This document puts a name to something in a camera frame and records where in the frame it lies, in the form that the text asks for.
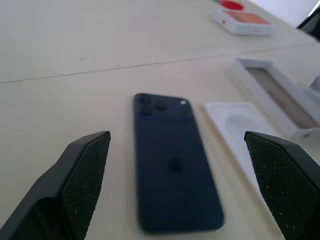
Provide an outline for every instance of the phone back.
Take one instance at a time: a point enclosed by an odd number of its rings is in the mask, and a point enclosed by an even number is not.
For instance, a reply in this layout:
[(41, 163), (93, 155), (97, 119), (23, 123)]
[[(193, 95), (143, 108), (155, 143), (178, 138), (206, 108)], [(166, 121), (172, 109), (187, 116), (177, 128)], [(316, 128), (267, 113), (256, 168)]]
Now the phone back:
[(215, 230), (224, 214), (190, 103), (134, 97), (138, 219), (150, 233)]

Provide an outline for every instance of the red object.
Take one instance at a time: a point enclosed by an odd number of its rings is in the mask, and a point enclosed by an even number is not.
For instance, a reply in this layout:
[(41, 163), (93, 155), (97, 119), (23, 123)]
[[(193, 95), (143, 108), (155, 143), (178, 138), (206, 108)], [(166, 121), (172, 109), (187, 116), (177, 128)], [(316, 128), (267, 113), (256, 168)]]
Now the red object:
[(220, 2), (222, 6), (224, 6), (227, 9), (232, 9), (232, 10), (243, 10), (244, 6), (238, 2), (234, 1), (228, 1), (228, 0), (222, 0)]

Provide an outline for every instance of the white table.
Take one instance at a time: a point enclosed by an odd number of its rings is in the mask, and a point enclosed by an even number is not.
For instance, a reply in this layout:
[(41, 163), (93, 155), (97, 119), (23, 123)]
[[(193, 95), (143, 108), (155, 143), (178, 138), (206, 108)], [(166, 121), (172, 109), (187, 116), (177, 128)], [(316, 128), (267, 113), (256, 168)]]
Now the white table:
[(315, 41), (278, 26), (270, 37), (231, 36), (212, 0), (0, 1), (0, 82), (302, 46)]
[[(237, 57), (274, 61), (297, 83), (305, 84), (319, 72), (320, 47), (310, 44), (2, 83), (0, 226), (34, 181), (57, 161), (68, 143), (107, 130), (111, 132), (110, 149), (101, 194), (86, 239), (283, 240), (270, 212), (239, 176), (230, 161), (232, 156), (204, 117), (204, 103), (251, 100), (233, 83), (237, 78), (229, 71)], [(152, 236), (139, 228), (132, 107), (133, 96), (139, 92), (181, 96), (192, 103), (224, 208), (225, 225), (220, 230)], [(319, 138), (298, 143), (320, 163)]]

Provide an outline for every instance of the camera lens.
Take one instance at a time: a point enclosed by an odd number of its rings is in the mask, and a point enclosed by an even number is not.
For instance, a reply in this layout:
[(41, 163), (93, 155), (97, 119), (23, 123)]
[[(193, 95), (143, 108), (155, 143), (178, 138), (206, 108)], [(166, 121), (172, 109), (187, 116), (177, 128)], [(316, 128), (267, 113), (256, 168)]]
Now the camera lens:
[(151, 96), (145, 93), (140, 94), (140, 102), (143, 104), (151, 103)]
[(144, 104), (141, 107), (141, 114), (145, 116), (150, 116), (153, 112), (153, 108), (149, 104)]
[(157, 101), (154, 107), (157, 110), (163, 111), (167, 109), (167, 104), (164, 101)]

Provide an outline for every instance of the white box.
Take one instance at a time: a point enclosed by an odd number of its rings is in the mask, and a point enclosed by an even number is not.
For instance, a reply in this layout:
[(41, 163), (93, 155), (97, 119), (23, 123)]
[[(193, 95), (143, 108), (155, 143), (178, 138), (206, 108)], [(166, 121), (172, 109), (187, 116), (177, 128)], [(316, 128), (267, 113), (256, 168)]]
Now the white box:
[(267, 36), (277, 28), (254, 12), (217, 8), (211, 17), (234, 35)]
[[(293, 81), (283, 74), (277, 67), (275, 67), (272, 62), (238, 58), (234, 61), (232, 69), (239, 76), (245, 86), (250, 90), (259, 105), (276, 122), (276, 124), (289, 139), (320, 136), (320, 106), (316, 105), (302, 89), (295, 86)], [(317, 126), (310, 128), (300, 127), (297, 122), (288, 114), (288, 108), (285, 102), (279, 98), (276, 102), (274, 100), (275, 95), (267, 92), (266, 89), (260, 84), (261, 82), (259, 83), (249, 69), (262, 69), (262, 71), (265, 71), (268, 75), (270, 75), (272, 80), (286, 92), (286, 95), (289, 96), (290, 99), (299, 105), (299, 107), (305, 112), (304, 116), (312, 118)]]

